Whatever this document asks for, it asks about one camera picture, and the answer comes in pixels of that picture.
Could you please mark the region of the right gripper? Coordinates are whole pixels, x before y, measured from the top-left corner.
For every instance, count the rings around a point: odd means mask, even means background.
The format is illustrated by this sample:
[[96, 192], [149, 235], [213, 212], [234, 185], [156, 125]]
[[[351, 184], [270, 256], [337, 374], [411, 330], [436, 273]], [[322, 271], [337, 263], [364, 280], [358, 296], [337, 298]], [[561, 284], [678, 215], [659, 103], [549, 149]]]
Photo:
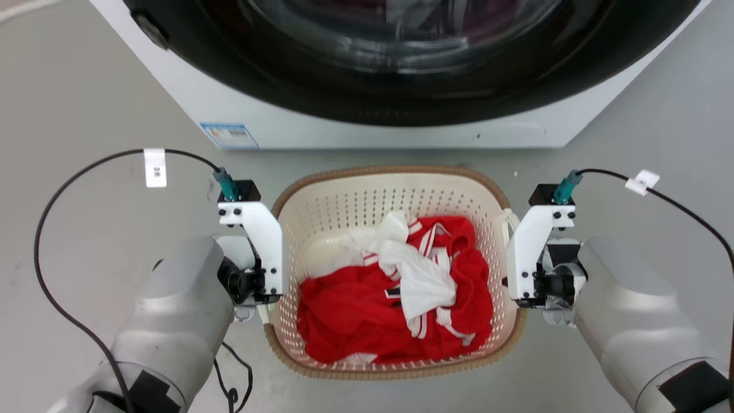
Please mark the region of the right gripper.
[[519, 269], [506, 250], [507, 273], [504, 286], [509, 297], [524, 309], [541, 310], [551, 326], [576, 327], [574, 304], [589, 275], [579, 260], [582, 241], [550, 238], [543, 246], [535, 267]]

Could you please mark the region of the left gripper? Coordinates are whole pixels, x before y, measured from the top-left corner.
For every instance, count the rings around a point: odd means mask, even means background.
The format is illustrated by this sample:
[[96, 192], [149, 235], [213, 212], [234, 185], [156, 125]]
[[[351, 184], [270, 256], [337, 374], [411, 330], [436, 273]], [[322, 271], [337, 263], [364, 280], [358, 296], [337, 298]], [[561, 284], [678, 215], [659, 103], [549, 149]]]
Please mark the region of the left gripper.
[[248, 237], [218, 235], [216, 242], [224, 254], [217, 277], [233, 301], [234, 320], [272, 321], [282, 297], [282, 270], [265, 265]]

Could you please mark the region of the cream perforated laundry basket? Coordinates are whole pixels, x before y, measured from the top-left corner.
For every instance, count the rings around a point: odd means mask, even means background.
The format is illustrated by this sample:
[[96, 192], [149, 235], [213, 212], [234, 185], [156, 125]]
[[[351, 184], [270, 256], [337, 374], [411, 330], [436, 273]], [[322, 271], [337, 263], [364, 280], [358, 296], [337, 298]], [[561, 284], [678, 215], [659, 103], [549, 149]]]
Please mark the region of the cream perforated laundry basket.
[[[353, 228], [375, 227], [391, 210], [417, 217], [462, 215], [474, 225], [477, 248], [489, 265], [487, 288], [493, 298], [493, 332], [476, 351], [415, 363], [318, 363], [305, 353], [296, 328], [299, 285], [309, 270], [340, 254], [338, 236]], [[527, 311], [502, 284], [505, 248], [519, 225], [509, 199], [495, 181], [475, 170], [453, 166], [370, 166], [306, 176], [275, 201], [272, 213], [289, 246], [288, 294], [259, 308], [273, 353], [301, 376], [320, 381], [406, 381], [462, 373], [497, 363], [516, 347]]]

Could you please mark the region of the white garment with red stripes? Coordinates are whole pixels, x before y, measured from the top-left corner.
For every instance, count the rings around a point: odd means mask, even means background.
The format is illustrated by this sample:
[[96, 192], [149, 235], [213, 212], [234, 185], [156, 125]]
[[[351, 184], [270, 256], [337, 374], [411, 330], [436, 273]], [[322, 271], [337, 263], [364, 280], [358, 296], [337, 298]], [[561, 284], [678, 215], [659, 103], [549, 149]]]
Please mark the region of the white garment with red stripes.
[[451, 319], [458, 290], [451, 267], [461, 250], [474, 246], [474, 236], [466, 217], [440, 215], [420, 220], [407, 211], [393, 210], [377, 227], [348, 230], [340, 244], [352, 252], [351, 264], [377, 264], [396, 283], [412, 337], [427, 337], [429, 315], [435, 312], [438, 326], [468, 346], [475, 334], [456, 330]]

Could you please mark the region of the blue energy label sticker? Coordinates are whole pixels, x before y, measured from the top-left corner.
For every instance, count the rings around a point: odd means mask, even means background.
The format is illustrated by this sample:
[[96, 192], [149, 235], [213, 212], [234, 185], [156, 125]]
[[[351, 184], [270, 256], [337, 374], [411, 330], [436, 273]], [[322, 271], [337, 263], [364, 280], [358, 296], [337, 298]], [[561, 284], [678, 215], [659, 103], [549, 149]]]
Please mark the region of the blue energy label sticker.
[[259, 149], [259, 144], [241, 123], [199, 124], [204, 134], [223, 151], [249, 151]]

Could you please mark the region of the white washing machine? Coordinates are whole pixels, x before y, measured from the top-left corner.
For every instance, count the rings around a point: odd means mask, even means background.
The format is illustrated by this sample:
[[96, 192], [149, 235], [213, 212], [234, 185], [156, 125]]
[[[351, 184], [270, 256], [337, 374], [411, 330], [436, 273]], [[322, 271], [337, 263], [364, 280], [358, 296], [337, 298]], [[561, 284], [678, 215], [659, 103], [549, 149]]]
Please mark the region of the white washing machine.
[[693, 0], [670, 34], [632, 64], [585, 91], [537, 109], [454, 126], [358, 126], [297, 114], [236, 91], [147, 39], [123, 0], [90, 0], [144, 66], [196, 123], [241, 123], [260, 150], [561, 148], [595, 120], [700, 15], [712, 0]]

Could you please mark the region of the black round washer door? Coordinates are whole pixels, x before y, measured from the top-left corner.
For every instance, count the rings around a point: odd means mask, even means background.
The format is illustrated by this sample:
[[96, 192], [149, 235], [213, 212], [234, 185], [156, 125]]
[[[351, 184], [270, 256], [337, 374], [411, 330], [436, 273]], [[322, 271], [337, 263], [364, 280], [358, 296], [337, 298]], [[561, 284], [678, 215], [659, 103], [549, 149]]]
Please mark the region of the black round washer door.
[[283, 109], [430, 127], [534, 110], [652, 52], [702, 0], [123, 0], [158, 47]]

